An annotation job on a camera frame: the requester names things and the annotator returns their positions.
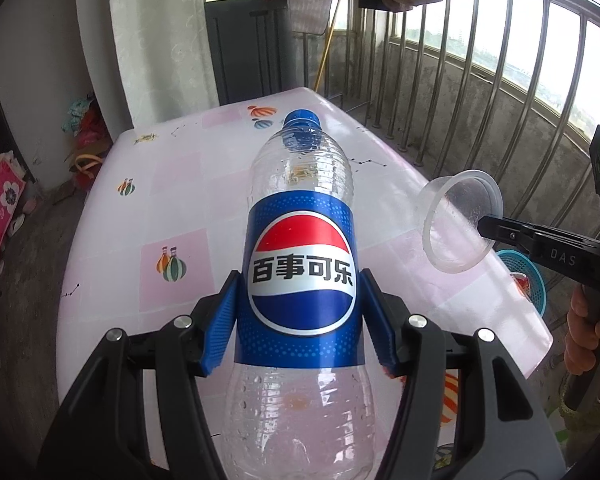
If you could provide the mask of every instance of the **plastic bottle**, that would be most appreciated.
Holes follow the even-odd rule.
[[[251,178],[222,430],[227,475],[363,480],[374,460],[374,411],[349,162],[314,113],[295,110],[256,156]]]

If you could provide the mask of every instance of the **blue bottle label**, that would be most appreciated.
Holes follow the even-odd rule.
[[[364,364],[353,221],[315,191],[285,191],[249,214],[237,363],[283,368]]]

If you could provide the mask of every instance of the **white flower print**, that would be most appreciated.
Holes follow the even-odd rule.
[[[17,182],[6,181],[2,186],[4,192],[0,195],[0,203],[7,208],[9,213],[13,213],[18,203],[18,197],[20,195],[20,186]]]

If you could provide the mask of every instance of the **white curtain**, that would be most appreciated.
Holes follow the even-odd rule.
[[[134,126],[218,106],[203,0],[110,0]]]

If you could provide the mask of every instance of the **teal basket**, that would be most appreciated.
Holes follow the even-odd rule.
[[[546,308],[546,289],[540,271],[524,254],[512,249],[503,249],[496,253],[510,272],[521,272],[529,279],[531,295],[529,300],[534,304],[538,314],[544,316]]]

